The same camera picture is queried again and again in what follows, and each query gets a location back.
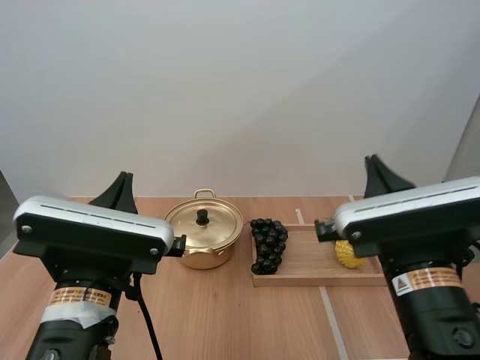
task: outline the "golden pot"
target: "golden pot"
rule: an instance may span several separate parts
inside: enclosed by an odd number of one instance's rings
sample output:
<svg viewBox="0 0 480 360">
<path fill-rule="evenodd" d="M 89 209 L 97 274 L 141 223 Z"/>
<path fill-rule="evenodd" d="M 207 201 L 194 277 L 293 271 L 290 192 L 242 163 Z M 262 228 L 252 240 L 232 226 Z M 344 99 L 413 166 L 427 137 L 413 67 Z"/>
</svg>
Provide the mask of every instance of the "golden pot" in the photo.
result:
<svg viewBox="0 0 480 360">
<path fill-rule="evenodd" d="M 211 197 L 199 197 L 205 192 Z M 211 189 L 195 191 L 192 200 L 170 210 L 165 220 L 172 225 L 175 236 L 187 236 L 180 262 L 193 269 L 212 269 L 225 263 L 232 257 L 243 228 L 240 211 L 217 199 Z"/>
</svg>

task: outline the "gray wall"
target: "gray wall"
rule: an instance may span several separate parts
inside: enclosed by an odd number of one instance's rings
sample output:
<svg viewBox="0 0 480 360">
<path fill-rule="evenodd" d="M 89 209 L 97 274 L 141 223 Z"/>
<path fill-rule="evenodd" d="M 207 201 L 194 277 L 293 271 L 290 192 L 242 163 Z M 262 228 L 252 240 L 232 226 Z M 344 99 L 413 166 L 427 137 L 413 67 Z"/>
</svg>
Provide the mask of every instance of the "gray wall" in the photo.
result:
<svg viewBox="0 0 480 360">
<path fill-rule="evenodd" d="M 0 167 L 19 201 L 362 194 L 444 179 L 480 91 L 479 0 L 4 1 Z"/>
<path fill-rule="evenodd" d="M 451 161 L 446 180 L 480 175 L 480 97 Z"/>
</svg>

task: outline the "pineapple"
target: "pineapple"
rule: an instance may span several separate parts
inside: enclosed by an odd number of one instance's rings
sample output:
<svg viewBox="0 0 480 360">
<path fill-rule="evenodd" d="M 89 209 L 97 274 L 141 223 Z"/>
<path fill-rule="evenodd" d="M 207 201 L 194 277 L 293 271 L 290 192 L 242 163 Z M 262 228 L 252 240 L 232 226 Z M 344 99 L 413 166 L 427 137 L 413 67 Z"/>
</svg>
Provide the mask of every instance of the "pineapple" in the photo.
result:
<svg viewBox="0 0 480 360">
<path fill-rule="evenodd" d="M 338 240 L 335 242 L 335 253 L 337 253 L 338 261 L 347 268 L 355 269 L 365 264 L 366 259 L 355 257 L 353 246 L 348 240 Z"/>
</svg>

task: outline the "orange label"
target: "orange label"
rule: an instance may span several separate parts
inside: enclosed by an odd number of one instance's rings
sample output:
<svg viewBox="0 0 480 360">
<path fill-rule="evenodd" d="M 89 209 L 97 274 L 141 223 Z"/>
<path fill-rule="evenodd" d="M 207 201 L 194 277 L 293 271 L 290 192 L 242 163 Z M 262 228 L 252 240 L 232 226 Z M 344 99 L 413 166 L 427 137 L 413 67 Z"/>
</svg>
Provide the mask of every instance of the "orange label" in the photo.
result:
<svg viewBox="0 0 480 360">
<path fill-rule="evenodd" d="M 397 296 L 428 287 L 463 287 L 453 268 L 421 268 L 398 275 L 391 283 Z"/>
<path fill-rule="evenodd" d="M 88 289 L 85 296 L 85 290 L 86 287 L 62 287 L 54 290 L 48 305 L 64 304 L 66 302 L 94 302 L 105 306 L 110 305 L 112 294 L 98 289 Z"/>
</svg>

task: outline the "wooden tabletop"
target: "wooden tabletop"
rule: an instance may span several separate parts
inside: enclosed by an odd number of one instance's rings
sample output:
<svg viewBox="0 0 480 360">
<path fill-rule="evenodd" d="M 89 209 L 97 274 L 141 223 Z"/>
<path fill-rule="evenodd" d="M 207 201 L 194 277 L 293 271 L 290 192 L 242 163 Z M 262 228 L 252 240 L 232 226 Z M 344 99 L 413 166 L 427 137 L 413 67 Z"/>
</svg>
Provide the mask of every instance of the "wooden tabletop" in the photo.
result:
<svg viewBox="0 0 480 360">
<path fill-rule="evenodd" d="M 77 199 L 86 203 L 90 199 Z M 185 199 L 136 199 L 141 215 L 162 218 Z M 228 198 L 245 220 L 296 224 L 330 216 L 347 197 Z M 142 290 L 166 360 L 405 359 L 408 356 L 386 287 L 253 288 L 251 243 L 244 231 L 231 260 L 193 270 L 160 261 Z M 472 300 L 479 265 L 466 269 Z M 0 358 L 24 359 L 54 283 L 39 259 L 8 253 L 0 260 Z M 121 300 L 113 360 L 153 360 L 136 302 Z"/>
</svg>

